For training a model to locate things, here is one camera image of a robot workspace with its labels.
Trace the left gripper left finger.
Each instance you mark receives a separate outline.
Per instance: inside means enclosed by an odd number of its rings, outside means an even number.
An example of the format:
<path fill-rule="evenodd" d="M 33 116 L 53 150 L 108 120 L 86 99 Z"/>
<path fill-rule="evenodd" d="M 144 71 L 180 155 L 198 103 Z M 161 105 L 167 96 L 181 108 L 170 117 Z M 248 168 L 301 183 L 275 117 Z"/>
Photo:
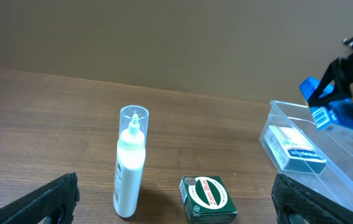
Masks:
<path fill-rule="evenodd" d="M 73 212 L 80 201 L 78 178 L 69 173 L 0 208 L 0 224 L 73 222 Z"/>

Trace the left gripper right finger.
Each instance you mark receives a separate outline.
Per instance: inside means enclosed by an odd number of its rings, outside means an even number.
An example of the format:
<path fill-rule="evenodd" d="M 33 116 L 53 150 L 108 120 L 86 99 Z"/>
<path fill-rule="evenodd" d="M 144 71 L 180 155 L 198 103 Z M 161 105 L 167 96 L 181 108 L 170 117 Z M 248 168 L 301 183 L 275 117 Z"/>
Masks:
<path fill-rule="evenodd" d="M 277 174 L 271 191 L 278 224 L 353 224 L 353 211 L 284 174 Z"/>

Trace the blue lozenges box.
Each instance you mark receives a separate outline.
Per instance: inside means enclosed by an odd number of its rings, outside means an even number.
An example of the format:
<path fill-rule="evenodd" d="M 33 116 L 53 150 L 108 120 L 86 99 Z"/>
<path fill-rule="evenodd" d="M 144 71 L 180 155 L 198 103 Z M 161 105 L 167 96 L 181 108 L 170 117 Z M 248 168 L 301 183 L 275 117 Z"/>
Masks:
<path fill-rule="evenodd" d="M 332 101 L 325 106 L 309 106 L 317 130 L 353 140 L 351 99 Z"/>

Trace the white Hansaplast plaster box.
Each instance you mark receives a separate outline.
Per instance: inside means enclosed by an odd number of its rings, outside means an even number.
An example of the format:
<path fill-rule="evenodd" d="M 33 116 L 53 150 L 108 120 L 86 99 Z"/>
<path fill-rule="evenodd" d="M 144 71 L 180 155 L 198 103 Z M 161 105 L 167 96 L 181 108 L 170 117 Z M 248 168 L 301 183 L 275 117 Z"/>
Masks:
<path fill-rule="evenodd" d="M 297 130 L 269 125 L 264 140 L 281 170 L 320 174 L 327 160 Z"/>

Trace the green Zam-Buk tin box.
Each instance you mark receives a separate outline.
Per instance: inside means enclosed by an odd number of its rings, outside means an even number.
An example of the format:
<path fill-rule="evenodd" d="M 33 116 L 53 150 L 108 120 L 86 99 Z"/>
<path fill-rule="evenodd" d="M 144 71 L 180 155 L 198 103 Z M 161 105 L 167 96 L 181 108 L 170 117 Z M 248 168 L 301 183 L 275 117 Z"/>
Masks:
<path fill-rule="evenodd" d="M 190 224 L 230 224 L 238 210 L 219 176 L 183 176 L 179 184 Z"/>

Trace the white bottle clear cap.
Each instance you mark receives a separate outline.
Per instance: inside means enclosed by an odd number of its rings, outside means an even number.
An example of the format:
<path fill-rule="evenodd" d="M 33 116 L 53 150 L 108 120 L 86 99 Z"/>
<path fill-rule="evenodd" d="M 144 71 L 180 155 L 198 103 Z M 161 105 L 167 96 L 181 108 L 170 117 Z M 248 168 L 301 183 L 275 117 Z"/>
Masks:
<path fill-rule="evenodd" d="M 120 128 L 116 148 L 113 205 L 121 218 L 136 211 L 144 163 L 149 111 L 138 105 L 120 110 Z"/>

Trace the clear plastic container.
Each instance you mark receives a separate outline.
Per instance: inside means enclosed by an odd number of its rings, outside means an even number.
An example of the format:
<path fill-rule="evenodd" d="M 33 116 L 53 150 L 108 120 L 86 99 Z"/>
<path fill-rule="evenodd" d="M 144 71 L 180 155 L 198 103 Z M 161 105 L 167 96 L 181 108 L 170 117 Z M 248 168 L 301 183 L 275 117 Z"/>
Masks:
<path fill-rule="evenodd" d="M 307 106 L 276 100 L 270 106 L 260 143 L 276 170 L 353 211 L 353 140 L 318 131 Z M 281 170 L 264 140 L 269 125 L 297 129 L 327 160 L 324 170 L 320 174 Z"/>

